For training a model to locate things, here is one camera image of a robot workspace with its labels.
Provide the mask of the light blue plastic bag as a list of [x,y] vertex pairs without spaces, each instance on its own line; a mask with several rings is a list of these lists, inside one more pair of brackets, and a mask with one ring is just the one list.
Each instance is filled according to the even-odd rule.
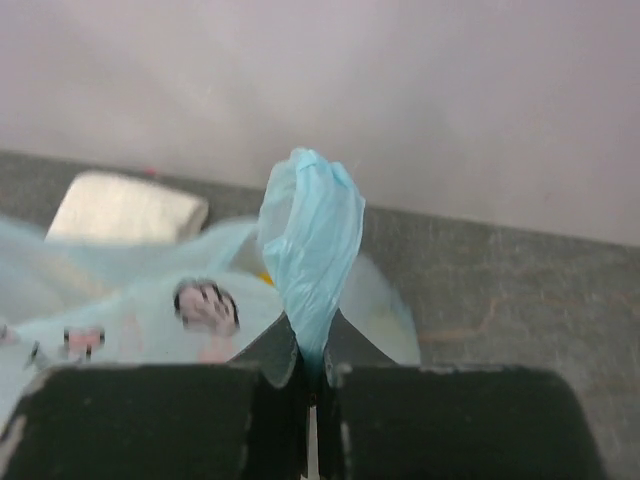
[[342,314],[393,361],[420,360],[409,307],[360,250],[365,201],[299,148],[260,211],[173,244],[49,239],[1,224],[1,414],[39,373],[78,364],[214,364],[286,316],[318,374]]

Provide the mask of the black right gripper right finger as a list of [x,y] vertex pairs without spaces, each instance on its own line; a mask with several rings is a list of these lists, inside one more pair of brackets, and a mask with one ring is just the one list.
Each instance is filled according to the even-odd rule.
[[573,389],[517,365],[404,366],[342,315],[319,389],[324,479],[603,479]]

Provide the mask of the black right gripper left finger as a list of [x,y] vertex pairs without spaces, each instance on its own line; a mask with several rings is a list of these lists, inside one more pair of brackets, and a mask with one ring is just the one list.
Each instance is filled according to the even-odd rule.
[[224,364],[57,367],[1,435],[5,479],[297,479],[306,376],[286,317]]

